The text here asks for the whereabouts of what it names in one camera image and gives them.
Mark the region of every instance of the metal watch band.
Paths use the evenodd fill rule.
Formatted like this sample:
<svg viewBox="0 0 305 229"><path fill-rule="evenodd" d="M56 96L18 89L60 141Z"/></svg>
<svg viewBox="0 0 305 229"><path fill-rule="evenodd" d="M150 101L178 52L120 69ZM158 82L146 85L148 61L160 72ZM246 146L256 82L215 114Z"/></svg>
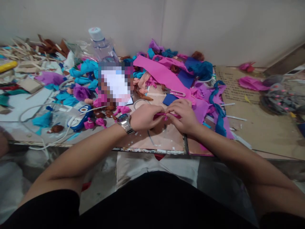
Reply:
<svg viewBox="0 0 305 229"><path fill-rule="evenodd" d="M121 122L121 126L124 128L124 130L127 132L128 135L131 135L134 133L134 130L130 126L130 123L128 120Z"/></svg>

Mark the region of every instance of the plastic water bottle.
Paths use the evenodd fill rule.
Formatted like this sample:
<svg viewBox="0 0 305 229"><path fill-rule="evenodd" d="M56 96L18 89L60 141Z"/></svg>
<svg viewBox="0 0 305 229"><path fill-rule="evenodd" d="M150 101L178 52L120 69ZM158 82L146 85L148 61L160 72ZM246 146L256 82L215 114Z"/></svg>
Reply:
<svg viewBox="0 0 305 229"><path fill-rule="evenodd" d="M92 45L95 49L98 62L119 62L113 45L110 41L105 39L100 28L90 28L89 34L92 38Z"/></svg>

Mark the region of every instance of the bottle cap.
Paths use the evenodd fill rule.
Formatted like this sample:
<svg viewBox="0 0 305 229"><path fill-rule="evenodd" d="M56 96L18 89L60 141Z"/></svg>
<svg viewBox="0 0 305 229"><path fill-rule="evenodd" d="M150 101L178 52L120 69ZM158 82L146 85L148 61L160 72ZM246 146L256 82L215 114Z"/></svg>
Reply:
<svg viewBox="0 0 305 229"><path fill-rule="evenodd" d="M94 41L104 40L105 37L102 34L102 31L99 27L93 27L89 29L89 34Z"/></svg>

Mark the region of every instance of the white wall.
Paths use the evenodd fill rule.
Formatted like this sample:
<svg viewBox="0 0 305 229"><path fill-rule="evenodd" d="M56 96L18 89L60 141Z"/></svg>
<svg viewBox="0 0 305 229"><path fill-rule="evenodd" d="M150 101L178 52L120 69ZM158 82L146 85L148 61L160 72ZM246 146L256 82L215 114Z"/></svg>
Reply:
<svg viewBox="0 0 305 229"><path fill-rule="evenodd" d="M305 1L1 0L0 42L37 33L88 40L98 26L119 55L146 51L151 38L180 53L202 51L214 65L270 66L305 42Z"/></svg>

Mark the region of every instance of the black shirt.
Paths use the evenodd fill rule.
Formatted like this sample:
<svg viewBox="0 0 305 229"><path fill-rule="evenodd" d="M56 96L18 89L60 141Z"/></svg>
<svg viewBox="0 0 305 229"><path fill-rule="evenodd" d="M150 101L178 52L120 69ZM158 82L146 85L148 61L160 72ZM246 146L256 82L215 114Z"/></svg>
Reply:
<svg viewBox="0 0 305 229"><path fill-rule="evenodd" d="M55 190L28 201L3 228L255 228L195 187L166 172L143 174L79 216L79 196ZM305 228L283 212L264 215L260 228Z"/></svg>

